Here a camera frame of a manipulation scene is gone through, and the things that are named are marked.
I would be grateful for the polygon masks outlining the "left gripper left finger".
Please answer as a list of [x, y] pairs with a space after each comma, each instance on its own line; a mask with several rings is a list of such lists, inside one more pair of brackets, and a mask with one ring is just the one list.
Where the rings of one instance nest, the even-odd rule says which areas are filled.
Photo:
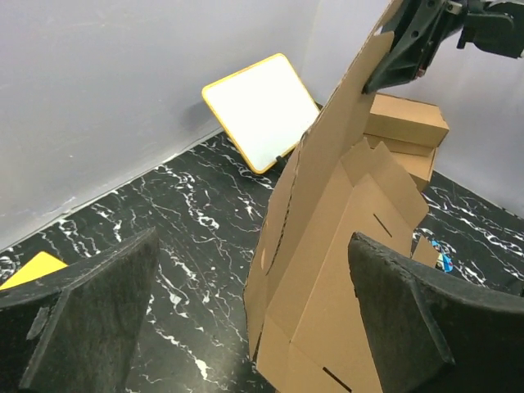
[[122, 392], [160, 258], [148, 228], [1, 292], [3, 392]]

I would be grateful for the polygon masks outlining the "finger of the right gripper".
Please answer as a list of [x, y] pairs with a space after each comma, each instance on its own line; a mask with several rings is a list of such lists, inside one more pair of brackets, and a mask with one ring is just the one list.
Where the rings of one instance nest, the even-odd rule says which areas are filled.
[[394, 34], [390, 51], [363, 87], [366, 94], [407, 84], [422, 76], [444, 39], [443, 1], [403, 1], [381, 32]]

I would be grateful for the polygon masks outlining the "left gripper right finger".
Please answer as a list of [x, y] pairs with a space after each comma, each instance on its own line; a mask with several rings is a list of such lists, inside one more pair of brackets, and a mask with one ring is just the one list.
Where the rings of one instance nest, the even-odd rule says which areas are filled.
[[350, 278], [385, 392], [521, 392], [523, 299], [479, 287], [362, 233]]

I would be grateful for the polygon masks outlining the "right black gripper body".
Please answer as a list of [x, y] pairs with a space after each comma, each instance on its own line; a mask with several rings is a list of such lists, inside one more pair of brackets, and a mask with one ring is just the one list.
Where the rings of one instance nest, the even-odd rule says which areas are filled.
[[458, 49], [471, 43], [483, 52], [523, 57], [522, 1], [428, 1], [427, 6], [444, 8], [437, 18], [436, 36], [428, 41], [427, 60], [433, 59], [441, 43], [457, 32]]

